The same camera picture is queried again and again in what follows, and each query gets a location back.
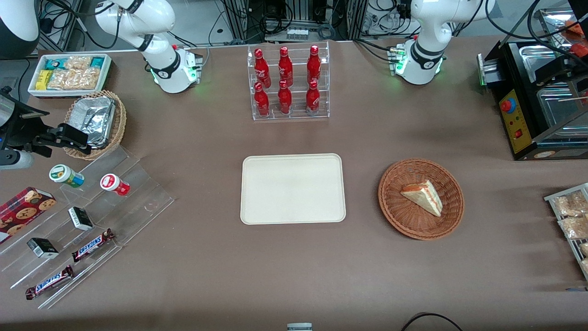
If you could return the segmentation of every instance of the white storage tray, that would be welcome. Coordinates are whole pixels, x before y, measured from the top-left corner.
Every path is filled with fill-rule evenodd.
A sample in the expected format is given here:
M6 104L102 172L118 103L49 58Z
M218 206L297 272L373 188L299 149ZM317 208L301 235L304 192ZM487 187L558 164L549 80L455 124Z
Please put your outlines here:
M94 90L36 90L35 84L37 79L39 78L39 73L41 70L45 68L45 64L49 59L61 59L67 58L70 56L77 56L77 57L104 57L104 62L102 63L102 68L100 69L100 76L98 77L98 83L96 83L96 88ZM111 65L111 58L106 53L71 53L71 54L51 54L51 55L43 55L39 59L39 63L35 69L35 73L33 78L31 79L31 83L29 84L29 93L37 98L68 98L68 97L80 97L82 95L90 94L92 92L102 91L104 84L106 83L106 78L108 76L108 70L110 69Z
M243 223L328 223L344 218L343 167L337 154L250 156L243 161Z

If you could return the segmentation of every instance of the snickers bar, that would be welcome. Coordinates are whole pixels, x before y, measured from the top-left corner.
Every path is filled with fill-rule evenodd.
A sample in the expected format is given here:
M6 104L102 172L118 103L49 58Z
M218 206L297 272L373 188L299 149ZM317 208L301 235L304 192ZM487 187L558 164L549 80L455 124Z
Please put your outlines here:
M86 246L83 246L77 252L72 253L73 262L76 263L82 260L84 257L92 254L93 251L97 250L98 247L104 245L108 240L112 238L114 238L114 234L110 229L107 229L106 231L101 233L100 236L96 237L96 239L87 243Z
M26 299L32 300L35 297L41 295L41 293L43 291L45 291L46 289L50 289L50 288L54 287L55 285L60 283L62 280L67 279L67 278L74 278L74 277L75 277L75 275L74 275L74 270L72 269L72 266L66 266L65 269L63 269L63 271L55 274L53 277L42 282L41 284L38 284L35 287L29 287L25 293Z

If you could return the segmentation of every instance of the round woven basket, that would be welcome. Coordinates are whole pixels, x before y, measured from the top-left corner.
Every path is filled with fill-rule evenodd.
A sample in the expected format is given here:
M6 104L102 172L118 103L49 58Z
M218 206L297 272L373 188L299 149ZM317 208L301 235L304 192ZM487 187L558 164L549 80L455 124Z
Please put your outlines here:
M81 99L87 98L98 98L98 97L109 97L116 102L116 108L114 113L114 118L112 119L112 128L110 132L110 136L108 137L108 146L101 150L92 150L90 155L86 155L78 150L74 150L73 148L64 148L67 155L75 158L81 158L84 160L92 161L96 160L100 155L106 153L107 151L116 148L122 140L122 136L125 133L125 125L126 125L126 109L125 105L122 104L121 99L119 99L116 94L110 91L99 91L93 92L88 95L84 95ZM74 104L71 105L67 115L65 116L65 122L69 122L69 117L72 114L72 109L74 108Z
M426 180L430 180L441 199L441 217L430 214L400 193L405 186ZM434 240L447 236L463 217L463 193L455 178L442 166L421 158L392 164L380 180L377 196L388 221L398 231L415 239Z

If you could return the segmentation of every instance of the table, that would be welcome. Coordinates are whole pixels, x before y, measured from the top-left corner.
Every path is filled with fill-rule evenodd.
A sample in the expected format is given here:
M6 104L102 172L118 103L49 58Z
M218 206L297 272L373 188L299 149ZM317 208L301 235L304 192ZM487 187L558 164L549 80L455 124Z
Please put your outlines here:
M111 53L108 87L128 112L123 146L178 199L50 310L0 287L2 330L399 330L419 312L464 330L583 328L587 294L564 289L586 283L542 197L586 182L588 163L512 161L476 71L476 54L498 39L455 38L425 86L331 42L331 118L303 123L252 121L246 47L211 50L202 83L178 95L153 83L138 52ZM71 102L29 104L55 125ZM341 156L345 220L241 223L242 161L302 153ZM465 216L447 238L405 237L380 211L380 176L409 157L443 165L462 186ZM61 150L36 157L0 174L0 200L25 186L56 190L47 172L61 162L85 164ZM433 319L419 327L451 330Z

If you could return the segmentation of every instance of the black machine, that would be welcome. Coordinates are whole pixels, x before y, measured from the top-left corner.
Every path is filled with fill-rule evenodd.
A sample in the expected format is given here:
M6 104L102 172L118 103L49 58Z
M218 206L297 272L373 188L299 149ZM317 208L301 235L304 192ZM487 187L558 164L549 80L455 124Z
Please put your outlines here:
M588 32L588 2L569 3ZM580 98L588 91L588 56L563 55L537 41L513 41L498 43L479 62L515 160L588 158L588 99Z
M56 128L41 120L46 111L34 109L12 98L9 87L0 89L0 170L27 168L32 164L29 153L51 156L51 148L69 147L90 154L88 135L62 123Z

